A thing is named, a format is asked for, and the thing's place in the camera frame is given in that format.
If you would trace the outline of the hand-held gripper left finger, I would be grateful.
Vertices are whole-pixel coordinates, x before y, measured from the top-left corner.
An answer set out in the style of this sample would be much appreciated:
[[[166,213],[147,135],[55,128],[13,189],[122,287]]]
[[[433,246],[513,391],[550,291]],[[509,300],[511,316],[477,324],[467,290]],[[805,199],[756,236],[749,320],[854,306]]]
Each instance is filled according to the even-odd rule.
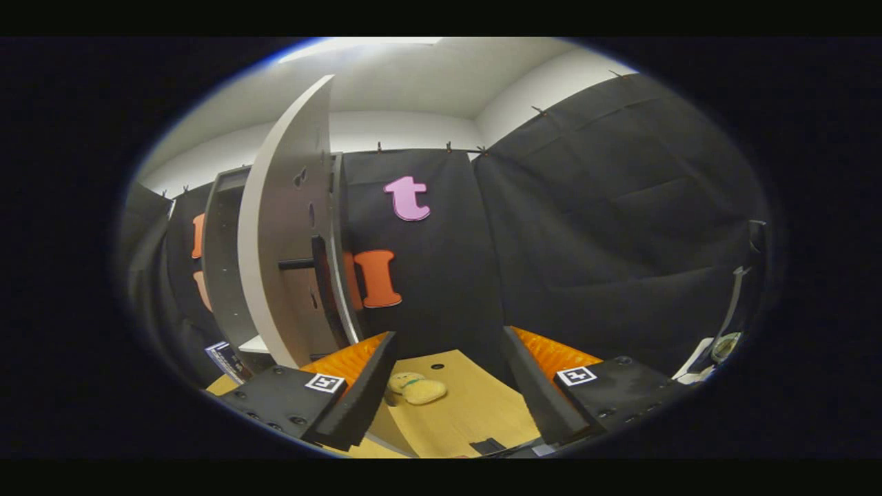
[[[347,450],[361,444],[377,417],[399,358],[399,335],[387,331],[311,363],[274,359],[226,391],[207,397],[240,420],[305,448]]]

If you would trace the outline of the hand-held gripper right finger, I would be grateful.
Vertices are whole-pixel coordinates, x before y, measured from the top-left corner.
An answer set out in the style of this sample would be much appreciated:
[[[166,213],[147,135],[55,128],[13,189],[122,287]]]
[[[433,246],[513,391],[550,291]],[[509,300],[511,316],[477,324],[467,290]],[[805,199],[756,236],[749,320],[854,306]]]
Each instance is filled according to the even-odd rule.
[[[631,357],[599,359],[548,337],[503,328],[504,357],[547,444],[573,446],[651,420],[691,385]]]

